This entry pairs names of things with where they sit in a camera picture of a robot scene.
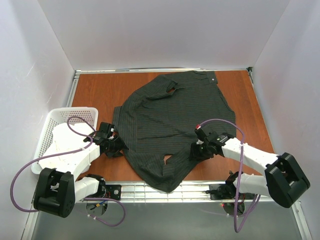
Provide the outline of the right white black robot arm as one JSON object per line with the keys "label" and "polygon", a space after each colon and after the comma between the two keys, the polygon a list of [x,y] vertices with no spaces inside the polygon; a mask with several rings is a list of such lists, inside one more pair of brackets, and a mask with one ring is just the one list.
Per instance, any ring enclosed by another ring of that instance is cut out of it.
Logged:
{"label": "right white black robot arm", "polygon": [[259,174],[241,170],[231,173],[225,183],[210,194],[220,199],[232,199],[236,194],[271,197],[278,205],[289,208],[311,186],[310,181],[292,154],[269,153],[241,143],[234,136],[213,130],[195,130],[197,142],[191,144],[190,160],[204,161],[220,155],[246,165]]}

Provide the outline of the white plastic laundry basket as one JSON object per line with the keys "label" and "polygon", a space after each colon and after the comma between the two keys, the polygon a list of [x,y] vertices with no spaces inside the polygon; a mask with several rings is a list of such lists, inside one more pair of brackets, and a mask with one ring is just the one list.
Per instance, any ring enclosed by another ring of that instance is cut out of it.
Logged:
{"label": "white plastic laundry basket", "polygon": [[[66,123],[68,126],[76,124],[76,123],[86,123],[91,127],[93,132],[97,128],[98,122],[98,110],[94,107],[63,107],[63,108],[55,108],[49,112],[46,117],[45,124],[42,128],[42,132],[40,135],[40,140],[37,145],[35,158],[38,159],[40,157],[45,156],[44,153],[50,147],[53,142],[53,129],[57,125]],[[59,172],[71,172],[75,178],[79,177],[80,174],[85,173],[89,170],[91,163],[100,156],[100,147],[99,154],[92,161],[81,160],[78,165],[75,166],[67,166],[62,169],[56,169]],[[31,165],[31,171],[38,175],[43,170],[39,165],[39,161],[34,162]]]}

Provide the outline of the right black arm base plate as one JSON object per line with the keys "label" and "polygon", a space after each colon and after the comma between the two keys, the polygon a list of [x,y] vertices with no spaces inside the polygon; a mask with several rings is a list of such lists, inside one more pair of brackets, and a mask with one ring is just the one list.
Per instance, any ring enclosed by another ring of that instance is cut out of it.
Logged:
{"label": "right black arm base plate", "polygon": [[236,187],[226,183],[210,184],[205,193],[210,195],[211,200],[232,200],[236,196]]}

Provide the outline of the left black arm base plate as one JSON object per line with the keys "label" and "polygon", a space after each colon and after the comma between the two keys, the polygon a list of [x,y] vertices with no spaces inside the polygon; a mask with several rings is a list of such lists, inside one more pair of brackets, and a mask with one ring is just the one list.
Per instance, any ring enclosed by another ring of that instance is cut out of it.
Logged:
{"label": "left black arm base plate", "polygon": [[106,184],[102,187],[102,197],[117,201],[121,200],[122,186],[120,184]]}

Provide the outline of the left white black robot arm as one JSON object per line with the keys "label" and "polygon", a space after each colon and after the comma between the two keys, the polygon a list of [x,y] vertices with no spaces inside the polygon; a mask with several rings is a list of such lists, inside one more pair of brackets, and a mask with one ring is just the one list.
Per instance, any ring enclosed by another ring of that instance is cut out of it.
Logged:
{"label": "left white black robot arm", "polygon": [[43,167],[33,201],[36,210],[66,218],[81,200],[120,203],[118,197],[112,198],[102,176],[90,173],[82,179],[78,177],[100,155],[120,156],[124,142],[113,131],[105,130],[94,131],[83,141],[90,146],[68,153],[65,161],[54,166]]}

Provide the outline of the white shirt in basket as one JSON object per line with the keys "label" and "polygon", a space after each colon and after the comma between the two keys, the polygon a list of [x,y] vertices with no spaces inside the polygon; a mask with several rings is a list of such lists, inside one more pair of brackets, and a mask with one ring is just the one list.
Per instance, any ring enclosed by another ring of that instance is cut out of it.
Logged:
{"label": "white shirt in basket", "polygon": [[92,144],[87,149],[84,149],[89,144],[84,142],[84,139],[92,132],[92,128],[84,122],[71,124],[70,126],[66,123],[55,126],[52,130],[52,143],[44,155],[50,156],[74,150],[80,150],[80,152],[45,158],[38,162],[39,165],[43,169],[55,168],[61,170],[63,167],[76,166],[82,160],[91,162],[99,154],[99,147]]}

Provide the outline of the dark pinstriped long sleeve shirt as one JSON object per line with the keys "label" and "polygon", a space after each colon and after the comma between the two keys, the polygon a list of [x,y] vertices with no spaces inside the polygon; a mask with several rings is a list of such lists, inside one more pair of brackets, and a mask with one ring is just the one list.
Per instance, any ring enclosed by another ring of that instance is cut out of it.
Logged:
{"label": "dark pinstriped long sleeve shirt", "polygon": [[197,165],[189,160],[205,123],[218,134],[237,134],[236,115],[218,87],[214,71],[161,74],[135,90],[113,111],[113,124],[125,142],[124,156],[151,187],[169,193]]}

